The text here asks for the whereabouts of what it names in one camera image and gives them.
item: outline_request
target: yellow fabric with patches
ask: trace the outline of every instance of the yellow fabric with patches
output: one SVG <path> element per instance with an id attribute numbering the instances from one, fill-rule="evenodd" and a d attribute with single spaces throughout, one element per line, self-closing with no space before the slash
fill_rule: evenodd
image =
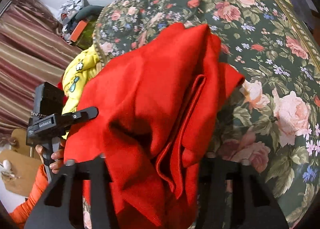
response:
<path id="1" fill-rule="evenodd" d="M 97 63 L 99 62 L 99 57 L 92 45 L 78 54 L 68 65 L 62 79 L 63 90 L 68 101 L 62 114 L 76 111 L 84 86 L 98 73 Z"/>

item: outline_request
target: floral bedspread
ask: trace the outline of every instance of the floral bedspread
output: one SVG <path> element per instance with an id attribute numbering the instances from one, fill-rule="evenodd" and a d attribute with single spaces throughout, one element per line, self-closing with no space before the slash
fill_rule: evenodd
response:
<path id="1" fill-rule="evenodd" d="M 246 81 L 218 114 L 209 151 L 251 160 L 293 227 L 320 188 L 319 47 L 283 0 L 116 0 L 93 42 L 103 65 L 175 22 L 202 23 Z"/>

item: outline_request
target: orange sleeve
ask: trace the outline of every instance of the orange sleeve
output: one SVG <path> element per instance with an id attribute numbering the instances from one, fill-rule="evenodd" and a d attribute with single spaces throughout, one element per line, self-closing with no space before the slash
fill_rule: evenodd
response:
<path id="1" fill-rule="evenodd" d="M 47 185 L 47 175 L 44 170 L 44 165 L 42 164 L 39 166 L 36 180 L 33 184 L 28 200 L 16 207 L 16 209 L 12 213 L 10 213 L 11 218 L 19 228 L 24 227 L 24 224 L 27 221 L 33 207 L 36 205 Z"/>

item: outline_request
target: curtain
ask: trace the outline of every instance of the curtain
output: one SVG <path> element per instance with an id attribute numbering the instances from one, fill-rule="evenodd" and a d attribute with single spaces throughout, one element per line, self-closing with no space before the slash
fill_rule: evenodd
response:
<path id="1" fill-rule="evenodd" d="M 61 37 L 61 24 L 38 0 L 12 0 L 0 17 L 0 132 L 26 128 L 35 87 L 56 85 L 81 52 Z"/>

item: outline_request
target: hand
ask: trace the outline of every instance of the hand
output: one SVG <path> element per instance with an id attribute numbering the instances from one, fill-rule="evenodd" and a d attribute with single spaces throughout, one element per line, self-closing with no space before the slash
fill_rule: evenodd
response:
<path id="1" fill-rule="evenodd" d="M 63 156 L 64 156 L 64 147 L 66 146 L 66 140 L 65 139 L 61 139 L 60 145 L 63 147 L 62 149 L 58 150 L 57 152 L 54 152 L 51 155 L 51 158 L 53 160 L 55 160 L 54 163 L 50 164 L 50 168 L 52 169 L 52 172 L 57 174 L 59 172 L 59 169 L 63 166 Z M 45 152 L 45 148 L 43 146 L 36 145 L 36 151 L 38 152 L 41 161 L 43 163 L 43 157 L 42 155 Z"/>

